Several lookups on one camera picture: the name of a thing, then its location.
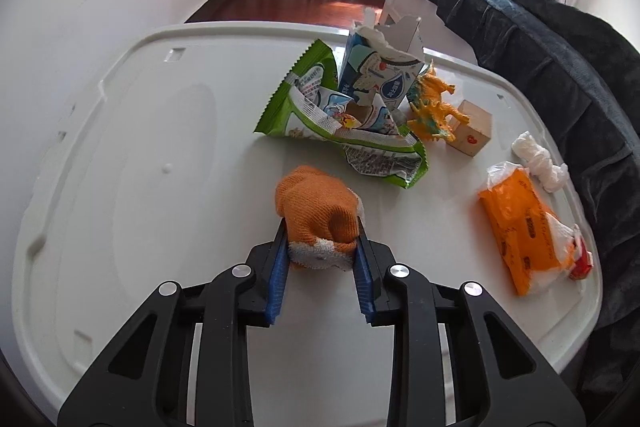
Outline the wooden cube with heart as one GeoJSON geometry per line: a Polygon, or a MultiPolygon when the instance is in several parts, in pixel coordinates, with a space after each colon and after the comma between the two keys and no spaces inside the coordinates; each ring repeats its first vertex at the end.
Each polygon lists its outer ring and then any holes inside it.
{"type": "Polygon", "coordinates": [[[466,156],[475,157],[491,140],[492,115],[468,100],[463,100],[457,111],[468,116],[469,120],[461,122],[454,115],[447,117],[447,124],[454,135],[454,141],[447,145],[466,156]]]}

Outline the green snack wrapper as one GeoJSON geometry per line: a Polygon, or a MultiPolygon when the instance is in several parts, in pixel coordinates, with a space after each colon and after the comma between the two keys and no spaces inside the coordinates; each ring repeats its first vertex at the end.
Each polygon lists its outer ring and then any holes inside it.
{"type": "Polygon", "coordinates": [[[406,127],[397,126],[375,95],[367,115],[354,115],[355,100],[338,92],[332,49],[311,43],[280,82],[256,124],[264,135],[333,143],[347,164],[402,188],[412,187],[428,170],[425,147],[406,127]]]}

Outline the dark blue bed blanket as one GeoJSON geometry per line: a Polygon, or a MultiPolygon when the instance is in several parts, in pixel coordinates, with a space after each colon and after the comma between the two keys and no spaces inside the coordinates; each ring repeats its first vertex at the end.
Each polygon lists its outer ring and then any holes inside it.
{"type": "Polygon", "coordinates": [[[639,54],[555,0],[427,0],[477,63],[533,104],[570,172],[602,270],[601,312],[570,385],[593,426],[639,421],[639,54]]]}

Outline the orange toy dinosaur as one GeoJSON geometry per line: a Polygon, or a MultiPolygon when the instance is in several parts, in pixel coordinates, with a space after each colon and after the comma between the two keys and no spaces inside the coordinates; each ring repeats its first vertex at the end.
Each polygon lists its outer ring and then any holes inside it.
{"type": "Polygon", "coordinates": [[[459,124],[469,124],[470,117],[442,99],[447,92],[454,94],[456,87],[441,80],[434,62],[416,77],[407,93],[411,117],[407,121],[410,131],[421,141],[444,140],[452,143],[456,139],[454,130],[448,124],[449,116],[459,124]]]}

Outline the white tissue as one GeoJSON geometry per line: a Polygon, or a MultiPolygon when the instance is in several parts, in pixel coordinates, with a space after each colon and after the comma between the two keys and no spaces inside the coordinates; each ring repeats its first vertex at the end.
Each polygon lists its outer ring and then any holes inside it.
{"type": "Polygon", "coordinates": [[[567,165],[564,162],[556,165],[550,150],[541,146],[528,131],[520,134],[512,142],[511,148],[529,173],[536,176],[544,191],[554,193],[570,181],[567,165]]]}

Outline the white plastic table top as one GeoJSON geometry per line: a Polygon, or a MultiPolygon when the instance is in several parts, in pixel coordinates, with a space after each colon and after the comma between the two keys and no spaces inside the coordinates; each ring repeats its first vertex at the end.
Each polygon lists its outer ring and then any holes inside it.
{"type": "Polygon", "coordinates": [[[72,101],[44,158],[17,236],[12,315],[38,405],[55,415],[107,341],[155,288],[192,286],[243,261],[277,232],[274,189],[300,165],[338,176],[362,199],[370,239],[430,281],[484,286],[555,369],[597,322],[602,275],[520,297],[478,191],[523,133],[550,132],[506,80],[428,51],[452,103],[492,117],[469,157],[427,147],[410,188],[361,176],[335,145],[268,138],[257,121],[314,40],[342,53],[346,32],[286,23],[174,26],[126,46],[72,101]]]}

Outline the orange and white sock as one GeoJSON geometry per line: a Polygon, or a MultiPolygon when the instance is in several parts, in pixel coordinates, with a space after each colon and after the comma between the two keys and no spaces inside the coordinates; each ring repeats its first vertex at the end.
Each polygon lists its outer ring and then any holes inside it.
{"type": "Polygon", "coordinates": [[[311,270],[352,269],[364,211],[342,180],[297,167],[278,183],[274,205],[285,221],[293,263],[311,270]]]}

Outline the orange tissue packet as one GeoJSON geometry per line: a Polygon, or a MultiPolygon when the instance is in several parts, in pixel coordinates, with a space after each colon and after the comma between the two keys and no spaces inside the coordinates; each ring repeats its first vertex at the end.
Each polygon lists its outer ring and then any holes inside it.
{"type": "Polygon", "coordinates": [[[511,161],[490,166],[478,198],[520,297],[539,294],[560,280],[589,277],[594,261],[582,230],[555,216],[523,166],[511,161]]]}

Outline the blue white milk carton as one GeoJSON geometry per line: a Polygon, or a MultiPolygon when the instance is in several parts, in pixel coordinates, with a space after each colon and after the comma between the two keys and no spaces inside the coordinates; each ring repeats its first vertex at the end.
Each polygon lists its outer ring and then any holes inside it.
{"type": "Polygon", "coordinates": [[[360,106],[371,105],[378,94],[393,110],[425,67],[421,20],[406,16],[397,23],[369,25],[373,15],[367,10],[366,19],[350,28],[338,90],[360,106]]]}

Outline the white bed frame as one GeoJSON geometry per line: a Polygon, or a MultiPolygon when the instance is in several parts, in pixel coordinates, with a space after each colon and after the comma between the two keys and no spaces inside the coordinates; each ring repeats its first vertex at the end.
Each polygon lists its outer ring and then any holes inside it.
{"type": "Polygon", "coordinates": [[[451,31],[436,11],[437,5],[428,0],[385,0],[380,21],[391,24],[406,16],[420,18],[419,35],[427,49],[476,65],[471,46],[451,31]]]}

